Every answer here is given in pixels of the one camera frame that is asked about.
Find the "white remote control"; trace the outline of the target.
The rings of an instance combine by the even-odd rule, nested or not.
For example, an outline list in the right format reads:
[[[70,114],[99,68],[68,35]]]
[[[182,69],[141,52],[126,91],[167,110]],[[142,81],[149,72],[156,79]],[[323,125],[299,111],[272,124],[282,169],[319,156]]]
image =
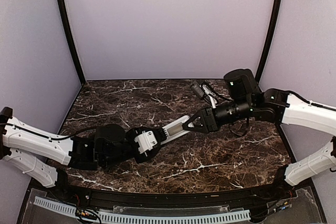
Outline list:
[[[166,140],[162,141],[161,145],[165,145],[183,135],[188,134],[189,131],[183,129],[183,124],[187,122],[189,119],[190,117],[188,115],[184,115],[181,118],[162,127],[166,135]]]

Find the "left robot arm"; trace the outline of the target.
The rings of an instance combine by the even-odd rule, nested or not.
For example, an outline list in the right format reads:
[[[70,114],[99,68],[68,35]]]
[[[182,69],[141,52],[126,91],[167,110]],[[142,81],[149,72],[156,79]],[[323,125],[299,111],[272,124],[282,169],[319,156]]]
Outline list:
[[[89,127],[94,134],[80,137],[85,130],[70,136],[56,135],[24,124],[13,117],[13,110],[1,110],[1,159],[12,163],[44,187],[53,187],[63,201],[74,197],[68,185],[66,172],[51,167],[38,156],[52,159],[62,165],[80,169],[108,168],[129,159],[143,163],[152,159],[167,139],[163,129],[148,127],[125,131],[117,124]]]

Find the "grey battery cover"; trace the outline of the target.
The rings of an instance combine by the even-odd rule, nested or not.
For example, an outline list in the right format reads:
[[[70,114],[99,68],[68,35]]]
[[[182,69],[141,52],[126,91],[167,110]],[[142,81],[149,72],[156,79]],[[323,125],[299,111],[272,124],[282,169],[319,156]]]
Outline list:
[[[179,134],[182,131],[183,131],[183,123],[175,124],[174,126],[170,126],[167,129],[167,132],[168,132],[169,136]]]

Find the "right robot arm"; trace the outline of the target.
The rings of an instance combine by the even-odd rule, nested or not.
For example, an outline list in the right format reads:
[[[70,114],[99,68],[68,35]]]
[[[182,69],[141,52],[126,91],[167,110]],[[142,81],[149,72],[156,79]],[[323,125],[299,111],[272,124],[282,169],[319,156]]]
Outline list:
[[[204,108],[183,123],[183,129],[200,133],[218,131],[226,124],[254,118],[274,124],[299,125],[335,136],[335,108],[304,99],[293,91],[261,91],[249,69],[236,69],[224,75],[232,101],[215,108]],[[335,137],[304,159],[278,169],[274,184],[268,188],[273,200],[280,199],[288,186],[335,169]]]

